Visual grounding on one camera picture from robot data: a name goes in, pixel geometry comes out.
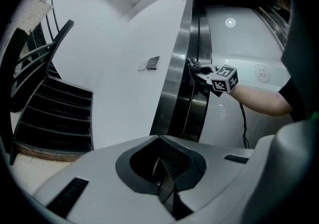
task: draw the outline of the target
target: black sleeve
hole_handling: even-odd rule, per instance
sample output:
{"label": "black sleeve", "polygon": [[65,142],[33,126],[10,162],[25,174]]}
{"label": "black sleeve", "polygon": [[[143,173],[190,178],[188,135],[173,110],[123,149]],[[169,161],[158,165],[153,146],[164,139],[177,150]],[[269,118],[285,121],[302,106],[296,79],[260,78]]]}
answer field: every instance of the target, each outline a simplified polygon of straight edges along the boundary
{"label": "black sleeve", "polygon": [[303,101],[294,81],[291,78],[286,85],[279,90],[279,93],[293,108],[293,112],[290,114],[293,121],[299,121],[306,118]]}

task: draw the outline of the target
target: round light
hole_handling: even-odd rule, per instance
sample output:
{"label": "round light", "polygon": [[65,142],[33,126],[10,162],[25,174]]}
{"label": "round light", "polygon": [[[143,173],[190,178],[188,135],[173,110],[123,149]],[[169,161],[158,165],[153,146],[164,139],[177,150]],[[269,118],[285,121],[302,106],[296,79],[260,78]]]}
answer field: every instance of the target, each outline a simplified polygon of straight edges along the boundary
{"label": "round light", "polygon": [[225,25],[227,27],[234,27],[236,25],[236,21],[233,19],[233,18],[228,18],[226,21],[225,21]]}

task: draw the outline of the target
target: black cable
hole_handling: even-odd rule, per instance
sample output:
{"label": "black cable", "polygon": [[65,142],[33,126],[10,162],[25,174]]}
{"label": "black cable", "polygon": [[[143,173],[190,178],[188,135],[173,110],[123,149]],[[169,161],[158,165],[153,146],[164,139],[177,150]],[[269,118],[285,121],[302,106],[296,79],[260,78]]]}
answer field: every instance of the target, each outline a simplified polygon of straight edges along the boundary
{"label": "black cable", "polygon": [[241,112],[243,114],[243,118],[244,118],[244,134],[243,134],[243,141],[244,141],[244,146],[245,148],[249,149],[249,141],[247,140],[246,138],[246,131],[247,131],[247,123],[246,123],[246,115],[245,115],[245,110],[244,110],[244,107],[243,107],[243,104],[239,102],[239,106],[240,106],[240,109],[241,109]]}

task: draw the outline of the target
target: tiled floor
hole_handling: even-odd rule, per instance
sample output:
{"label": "tiled floor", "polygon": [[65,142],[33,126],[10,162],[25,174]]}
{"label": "tiled floor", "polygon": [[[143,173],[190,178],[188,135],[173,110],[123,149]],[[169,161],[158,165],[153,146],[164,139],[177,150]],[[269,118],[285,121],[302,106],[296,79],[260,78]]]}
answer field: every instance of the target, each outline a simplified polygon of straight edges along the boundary
{"label": "tiled floor", "polygon": [[[19,116],[20,113],[11,113],[13,131]],[[10,166],[9,154],[4,152],[2,142],[0,147],[15,182],[31,195],[52,175],[70,164],[70,162],[49,161],[18,154],[14,165]]]}

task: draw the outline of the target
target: human arm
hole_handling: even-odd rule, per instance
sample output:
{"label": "human arm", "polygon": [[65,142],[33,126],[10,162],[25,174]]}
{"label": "human arm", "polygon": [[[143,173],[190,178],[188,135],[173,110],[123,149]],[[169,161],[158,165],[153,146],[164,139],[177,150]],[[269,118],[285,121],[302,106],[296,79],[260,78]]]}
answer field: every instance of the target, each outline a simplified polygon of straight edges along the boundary
{"label": "human arm", "polygon": [[281,116],[293,111],[290,104],[278,92],[261,91],[244,85],[236,85],[229,95],[249,109],[271,116]]}

